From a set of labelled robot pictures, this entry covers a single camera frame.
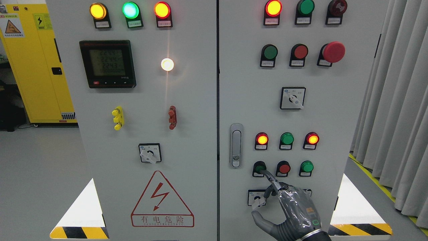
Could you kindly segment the grey robotic humanoid hand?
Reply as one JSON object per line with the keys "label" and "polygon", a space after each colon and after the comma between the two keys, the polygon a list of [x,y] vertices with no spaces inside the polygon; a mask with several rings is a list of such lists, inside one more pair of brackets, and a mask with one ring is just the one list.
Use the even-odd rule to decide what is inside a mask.
{"label": "grey robotic humanoid hand", "polygon": [[296,241],[309,232],[322,229],[320,215],[307,193],[301,188],[278,182],[267,170],[263,174],[271,182],[264,197],[278,195],[286,220],[277,225],[264,219],[258,211],[252,211],[253,220],[260,229],[278,241]]}

